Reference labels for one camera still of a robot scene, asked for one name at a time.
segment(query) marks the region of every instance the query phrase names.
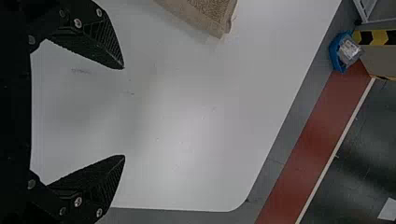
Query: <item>beige cloth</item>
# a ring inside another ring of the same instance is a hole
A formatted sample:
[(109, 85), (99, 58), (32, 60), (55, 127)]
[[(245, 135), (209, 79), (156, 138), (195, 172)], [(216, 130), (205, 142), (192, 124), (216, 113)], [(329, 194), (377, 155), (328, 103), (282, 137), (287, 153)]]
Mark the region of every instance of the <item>beige cloth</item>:
[(231, 31), (237, 0), (154, 0), (189, 24), (221, 38)]

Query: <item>red floor stripe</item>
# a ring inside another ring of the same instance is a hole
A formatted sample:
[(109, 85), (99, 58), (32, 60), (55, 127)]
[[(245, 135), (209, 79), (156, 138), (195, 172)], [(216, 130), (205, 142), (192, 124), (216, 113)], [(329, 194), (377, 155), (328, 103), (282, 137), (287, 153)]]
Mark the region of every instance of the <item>red floor stripe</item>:
[(361, 62), (331, 74), (256, 224), (295, 223), (369, 82)]

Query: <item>white tabletop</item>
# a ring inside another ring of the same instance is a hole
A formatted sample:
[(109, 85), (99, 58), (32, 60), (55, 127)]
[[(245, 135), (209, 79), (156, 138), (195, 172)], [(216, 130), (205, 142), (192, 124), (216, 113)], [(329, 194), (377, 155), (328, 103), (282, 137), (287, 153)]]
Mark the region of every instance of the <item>white tabletop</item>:
[(234, 210), (340, 1), (240, 0), (220, 41), (148, 0), (99, 1), (126, 68), (42, 44), (32, 56), (32, 169), (50, 183), (124, 154), (113, 206)]

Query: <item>blue object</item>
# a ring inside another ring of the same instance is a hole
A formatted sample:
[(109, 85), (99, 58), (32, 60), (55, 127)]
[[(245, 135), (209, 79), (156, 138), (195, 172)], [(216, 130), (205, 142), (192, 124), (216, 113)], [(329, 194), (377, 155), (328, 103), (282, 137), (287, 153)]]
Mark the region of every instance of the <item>blue object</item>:
[(343, 74), (347, 70), (347, 65), (341, 62), (337, 52), (340, 49), (341, 40), (343, 40), (348, 35), (351, 36), (352, 32), (347, 31), (338, 34), (329, 46), (330, 58), (332, 59), (332, 67), (334, 68), (335, 71), (338, 71)]

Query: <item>hazard stripe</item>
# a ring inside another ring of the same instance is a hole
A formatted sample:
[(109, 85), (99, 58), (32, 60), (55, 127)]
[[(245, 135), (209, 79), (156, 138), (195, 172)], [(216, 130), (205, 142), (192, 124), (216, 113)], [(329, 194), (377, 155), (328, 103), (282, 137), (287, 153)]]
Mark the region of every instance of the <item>hazard stripe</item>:
[(356, 43), (360, 43), (361, 42), (361, 32), (359, 32), (359, 31), (353, 32), (352, 38), (356, 41)]
[(352, 38), (359, 45), (396, 45), (396, 30), (355, 31)]

